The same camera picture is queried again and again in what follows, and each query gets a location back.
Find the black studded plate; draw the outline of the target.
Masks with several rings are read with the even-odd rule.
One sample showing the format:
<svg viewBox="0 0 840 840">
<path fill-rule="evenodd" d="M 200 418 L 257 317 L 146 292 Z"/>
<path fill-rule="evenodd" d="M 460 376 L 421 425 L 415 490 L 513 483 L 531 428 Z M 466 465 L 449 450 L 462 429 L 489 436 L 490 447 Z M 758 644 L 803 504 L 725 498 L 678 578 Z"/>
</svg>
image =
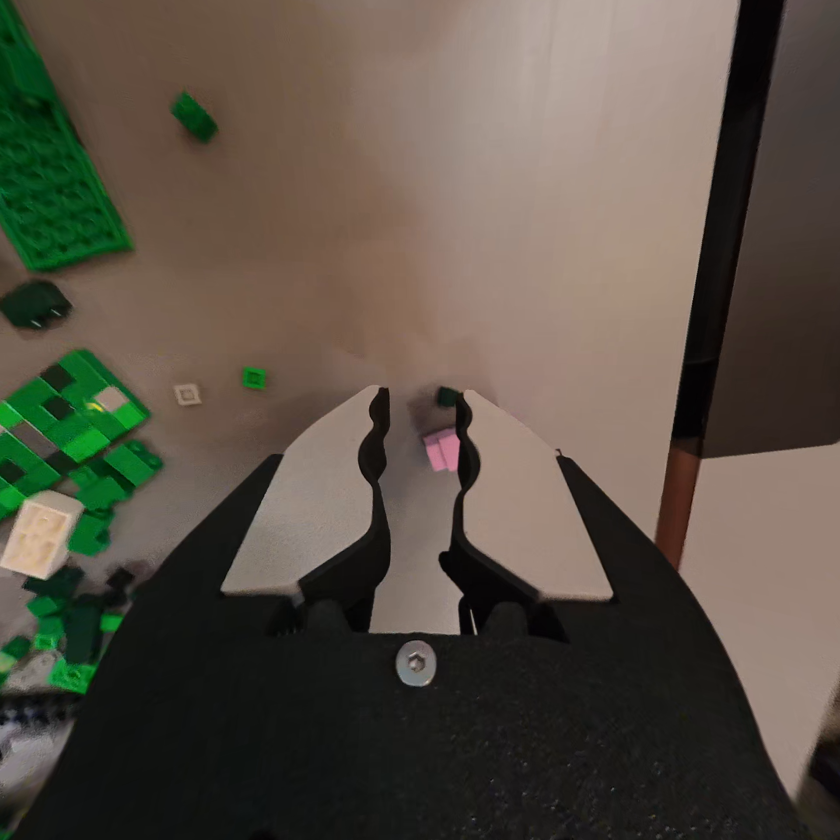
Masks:
<svg viewBox="0 0 840 840">
<path fill-rule="evenodd" d="M 2 728 L 44 728 L 76 719 L 85 697 L 73 692 L 1 696 Z"/>
</svg>

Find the grey desk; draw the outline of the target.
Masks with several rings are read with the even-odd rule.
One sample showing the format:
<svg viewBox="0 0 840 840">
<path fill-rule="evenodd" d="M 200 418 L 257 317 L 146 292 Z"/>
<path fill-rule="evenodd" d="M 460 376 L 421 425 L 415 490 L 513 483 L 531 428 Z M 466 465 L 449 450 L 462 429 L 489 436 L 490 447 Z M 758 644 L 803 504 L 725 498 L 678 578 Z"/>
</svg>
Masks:
<svg viewBox="0 0 840 840">
<path fill-rule="evenodd" d="M 164 474 L 106 565 L 163 561 L 372 384 L 392 395 L 376 628 L 455 626 L 436 554 L 457 486 L 417 441 L 436 384 L 506 408 L 652 533 L 737 2 L 19 8 L 133 240 L 59 270 L 65 323 L 2 322 L 2 394 L 87 348 L 151 409 Z M 171 115 L 183 90 L 210 143 Z"/>
</svg>

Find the green mosaic brick plate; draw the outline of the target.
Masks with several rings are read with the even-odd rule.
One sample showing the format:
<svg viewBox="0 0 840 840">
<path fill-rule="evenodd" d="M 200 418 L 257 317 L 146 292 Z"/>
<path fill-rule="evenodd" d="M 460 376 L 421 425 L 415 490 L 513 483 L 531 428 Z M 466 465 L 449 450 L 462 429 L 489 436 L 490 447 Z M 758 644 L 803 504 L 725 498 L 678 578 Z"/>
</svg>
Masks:
<svg viewBox="0 0 840 840">
<path fill-rule="evenodd" d="M 150 418 L 150 409 L 93 352 L 66 353 L 1 401 L 2 518 Z"/>
</svg>

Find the large green studded plate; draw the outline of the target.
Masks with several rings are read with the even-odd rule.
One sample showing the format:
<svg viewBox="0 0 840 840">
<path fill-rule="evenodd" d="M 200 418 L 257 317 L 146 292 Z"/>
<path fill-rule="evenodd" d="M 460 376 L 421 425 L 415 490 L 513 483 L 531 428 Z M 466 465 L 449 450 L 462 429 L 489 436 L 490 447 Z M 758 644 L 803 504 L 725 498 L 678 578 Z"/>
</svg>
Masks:
<svg viewBox="0 0 840 840">
<path fill-rule="evenodd" d="M 133 249 L 45 62 L 8 1 L 1 2 L 1 222 L 32 271 Z"/>
</svg>

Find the small green brick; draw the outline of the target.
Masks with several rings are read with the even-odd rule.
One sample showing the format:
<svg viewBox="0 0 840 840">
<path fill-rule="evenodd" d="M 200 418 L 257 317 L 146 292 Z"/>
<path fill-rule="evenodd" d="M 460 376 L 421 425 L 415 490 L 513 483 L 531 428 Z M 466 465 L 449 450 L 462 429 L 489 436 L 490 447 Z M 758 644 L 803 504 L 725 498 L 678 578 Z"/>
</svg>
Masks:
<svg viewBox="0 0 840 840">
<path fill-rule="evenodd" d="M 214 117 L 187 90 L 181 91 L 173 100 L 170 113 L 201 144 L 209 144 L 217 135 L 218 126 Z"/>
</svg>

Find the pink pig figure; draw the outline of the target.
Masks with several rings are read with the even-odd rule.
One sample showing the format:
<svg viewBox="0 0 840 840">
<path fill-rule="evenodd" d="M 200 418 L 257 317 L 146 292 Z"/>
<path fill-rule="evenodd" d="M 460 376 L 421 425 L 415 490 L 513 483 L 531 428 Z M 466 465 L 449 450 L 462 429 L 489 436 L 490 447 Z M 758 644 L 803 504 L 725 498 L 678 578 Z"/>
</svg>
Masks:
<svg viewBox="0 0 840 840">
<path fill-rule="evenodd" d="M 422 437 L 426 456 L 434 472 L 455 473 L 459 465 L 459 438 L 455 427 L 446 427 Z"/>
</svg>

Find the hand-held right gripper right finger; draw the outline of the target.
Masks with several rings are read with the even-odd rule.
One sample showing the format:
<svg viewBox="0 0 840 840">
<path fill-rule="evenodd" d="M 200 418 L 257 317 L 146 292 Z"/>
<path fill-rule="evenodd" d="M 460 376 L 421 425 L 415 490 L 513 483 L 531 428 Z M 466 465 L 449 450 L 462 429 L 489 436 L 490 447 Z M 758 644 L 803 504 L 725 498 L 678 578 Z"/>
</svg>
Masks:
<svg viewBox="0 0 840 840">
<path fill-rule="evenodd" d="M 479 634 L 508 603 L 531 634 L 563 636 L 556 604 L 612 602 L 559 452 L 474 390 L 458 396 L 455 430 L 459 491 L 439 562 L 461 593 L 462 633 Z"/>
</svg>

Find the large dark green brick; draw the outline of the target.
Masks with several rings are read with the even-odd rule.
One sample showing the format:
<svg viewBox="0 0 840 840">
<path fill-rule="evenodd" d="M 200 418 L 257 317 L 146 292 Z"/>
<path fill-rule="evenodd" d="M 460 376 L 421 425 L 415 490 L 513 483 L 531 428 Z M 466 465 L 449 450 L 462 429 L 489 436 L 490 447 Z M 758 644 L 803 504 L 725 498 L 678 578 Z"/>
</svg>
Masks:
<svg viewBox="0 0 840 840">
<path fill-rule="evenodd" d="M 28 280 L 1 298 L 1 313 L 17 329 L 46 329 L 69 316 L 72 309 L 56 283 L 45 279 Z"/>
</svg>

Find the cream upturned brick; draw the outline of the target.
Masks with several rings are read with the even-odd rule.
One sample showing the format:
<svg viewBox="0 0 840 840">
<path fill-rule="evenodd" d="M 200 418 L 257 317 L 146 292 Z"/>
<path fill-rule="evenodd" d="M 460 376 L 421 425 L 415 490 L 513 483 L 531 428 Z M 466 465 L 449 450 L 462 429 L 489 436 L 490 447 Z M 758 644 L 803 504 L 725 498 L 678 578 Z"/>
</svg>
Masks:
<svg viewBox="0 0 840 840">
<path fill-rule="evenodd" d="M 85 508 L 55 490 L 42 490 L 21 506 L 1 559 L 2 570 L 46 580 L 67 561 L 68 543 Z"/>
</svg>

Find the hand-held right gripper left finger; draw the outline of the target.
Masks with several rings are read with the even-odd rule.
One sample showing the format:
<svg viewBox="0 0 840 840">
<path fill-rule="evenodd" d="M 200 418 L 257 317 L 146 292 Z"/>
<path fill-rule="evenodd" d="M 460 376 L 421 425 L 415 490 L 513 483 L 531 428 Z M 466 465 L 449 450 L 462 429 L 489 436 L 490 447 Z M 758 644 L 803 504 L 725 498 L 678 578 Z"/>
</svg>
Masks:
<svg viewBox="0 0 840 840">
<path fill-rule="evenodd" d="M 221 584 L 223 595 L 335 602 L 367 633 L 389 571 L 392 535 L 380 479 L 390 393 L 369 385 L 287 448 Z"/>
</svg>

